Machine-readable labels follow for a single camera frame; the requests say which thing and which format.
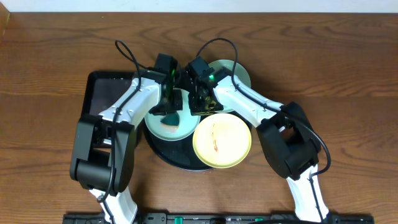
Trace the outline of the green yellow sponge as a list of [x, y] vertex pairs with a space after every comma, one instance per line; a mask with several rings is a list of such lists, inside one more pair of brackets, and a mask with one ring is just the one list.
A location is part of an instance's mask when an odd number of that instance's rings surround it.
[[171, 128], [178, 128], [180, 124], [180, 116], [178, 113], [170, 113], [160, 119], [162, 125]]

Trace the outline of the light blue plate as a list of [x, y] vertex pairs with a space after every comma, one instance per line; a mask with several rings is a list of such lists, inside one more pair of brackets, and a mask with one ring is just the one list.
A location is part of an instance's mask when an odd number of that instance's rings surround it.
[[201, 116], [191, 115], [188, 105], [188, 91], [180, 89], [183, 97], [183, 110], [176, 113], [180, 116], [178, 128], [166, 127], [161, 124], [160, 119], [164, 116], [154, 116], [147, 113], [144, 117], [149, 131], [156, 137], [166, 141], [178, 141], [191, 135], [198, 126]]

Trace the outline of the yellow plate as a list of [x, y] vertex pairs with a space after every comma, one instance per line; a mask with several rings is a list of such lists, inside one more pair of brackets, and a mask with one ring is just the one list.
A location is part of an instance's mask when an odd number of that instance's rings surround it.
[[226, 169], [239, 164], [248, 155], [251, 132], [239, 117], [213, 114], [200, 121], [193, 133], [193, 149], [206, 165]]

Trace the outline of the pale green plate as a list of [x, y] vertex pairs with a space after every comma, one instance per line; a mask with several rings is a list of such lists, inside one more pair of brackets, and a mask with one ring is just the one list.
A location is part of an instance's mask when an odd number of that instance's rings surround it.
[[[221, 59], [210, 62], [209, 67], [212, 67], [216, 72], [223, 67], [232, 70], [233, 63], [234, 62], [232, 60]], [[236, 64], [234, 74], [237, 75], [240, 81], [243, 82], [246, 86], [251, 87], [251, 79], [248, 71], [239, 63]]]

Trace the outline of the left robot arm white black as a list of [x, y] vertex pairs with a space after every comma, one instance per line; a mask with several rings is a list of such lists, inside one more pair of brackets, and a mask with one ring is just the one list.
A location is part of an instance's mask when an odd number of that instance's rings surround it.
[[108, 223], [133, 223], [137, 215], [128, 185], [144, 116], [182, 109], [175, 69], [149, 68], [130, 78], [130, 87], [109, 108], [81, 115], [70, 163], [70, 177], [96, 197]]

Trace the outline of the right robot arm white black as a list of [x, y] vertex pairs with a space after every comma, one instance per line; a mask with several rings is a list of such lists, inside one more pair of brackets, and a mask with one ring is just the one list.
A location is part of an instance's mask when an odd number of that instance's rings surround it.
[[328, 148], [301, 106], [269, 100], [225, 68], [219, 72], [193, 68], [190, 76], [195, 88], [191, 112], [209, 116], [227, 106], [249, 121], [256, 128], [267, 162], [287, 180], [298, 219], [325, 222], [329, 209], [322, 199], [318, 175], [328, 168], [318, 169], [318, 153]]

